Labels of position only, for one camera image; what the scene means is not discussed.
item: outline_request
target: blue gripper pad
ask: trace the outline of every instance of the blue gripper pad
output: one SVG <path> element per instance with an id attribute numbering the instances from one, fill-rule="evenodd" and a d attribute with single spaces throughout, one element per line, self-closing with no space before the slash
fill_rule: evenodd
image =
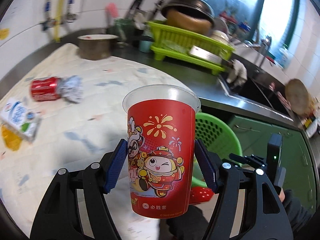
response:
<path id="1" fill-rule="evenodd" d="M 219 174 L 217 165 L 210 161 L 208 151 L 201 140 L 195 141 L 195 156 L 199 163 L 200 170 L 204 177 L 204 181 L 207 187 L 210 188 L 214 193 L 218 190 L 218 175 Z"/>
<path id="2" fill-rule="evenodd" d="M 121 139 L 116 149 L 110 157 L 110 162 L 106 170 L 106 183 L 104 190 L 106 193 L 110 193 L 118 181 L 122 166 L 127 157 L 127 141 Z"/>

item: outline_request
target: cup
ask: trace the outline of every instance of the cup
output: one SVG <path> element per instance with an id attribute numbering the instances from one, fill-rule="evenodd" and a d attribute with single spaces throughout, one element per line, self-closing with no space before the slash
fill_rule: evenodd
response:
<path id="1" fill-rule="evenodd" d="M 150 218 L 188 210 L 199 98 L 172 85 L 149 85 L 127 94 L 128 166 L 132 209 Z"/>

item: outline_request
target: green plastic basket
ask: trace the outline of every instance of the green plastic basket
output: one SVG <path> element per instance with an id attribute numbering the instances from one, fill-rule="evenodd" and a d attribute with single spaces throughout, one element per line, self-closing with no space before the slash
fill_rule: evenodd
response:
<path id="1" fill-rule="evenodd" d="M 210 114 L 196 114 L 196 139 L 201 139 L 207 150 L 218 154 L 221 159 L 228 159 L 230 153 L 243 155 L 240 142 L 233 130 Z M 196 159 L 193 163 L 192 186 L 207 187 Z"/>
<path id="2" fill-rule="evenodd" d="M 155 52 L 156 60 L 163 60 L 166 56 L 190 62 L 211 69 L 213 75 L 225 69 L 212 62 L 189 56 L 193 46 L 207 50 L 225 60 L 229 60 L 234 49 L 219 41 L 204 35 L 184 29 L 168 26 L 163 21 L 148 22 L 155 42 L 151 49 Z"/>

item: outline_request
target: patterned bedsheet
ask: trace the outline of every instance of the patterned bedsheet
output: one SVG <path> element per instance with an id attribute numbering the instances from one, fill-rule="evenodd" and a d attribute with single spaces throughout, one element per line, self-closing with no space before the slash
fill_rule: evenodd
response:
<path id="1" fill-rule="evenodd" d="M 99 161 L 104 153 L 113 151 L 121 138 L 127 138 L 127 116 L 122 100 L 128 92 L 150 84 L 186 88 L 175 78 L 149 66 L 117 57 L 89 61 L 81 59 L 77 50 L 73 44 L 57 49 L 0 101 L 1 109 L 8 98 L 15 97 L 42 117 L 35 141 L 23 141 L 18 151 L 12 152 L 0 139 L 0 198 L 27 236 L 30 236 L 39 203 L 59 168 L 84 169 Z M 84 99 L 80 104 L 64 99 L 32 100 L 29 93 L 32 79 L 72 75 L 82 78 Z M 106 195 L 115 225 L 124 240 L 137 237 L 156 240 L 158 220 L 141 217 L 131 209 L 127 175 L 125 162 L 116 188 Z M 83 224 L 87 223 L 84 229 L 89 228 L 85 233 L 93 236 L 88 219 L 81 219 Z"/>

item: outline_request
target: yellow hose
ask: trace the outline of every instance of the yellow hose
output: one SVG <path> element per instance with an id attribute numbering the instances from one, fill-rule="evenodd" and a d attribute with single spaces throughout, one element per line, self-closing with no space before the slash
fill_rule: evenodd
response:
<path id="1" fill-rule="evenodd" d="M 59 28 L 61 24 L 61 15 L 62 15 L 62 9 L 63 9 L 63 4 L 65 0 L 58 0 L 58 6 L 57 6 L 57 14 L 55 17 L 56 23 L 54 26 L 54 40 L 56 42 L 60 42 L 60 37 L 59 37 Z"/>

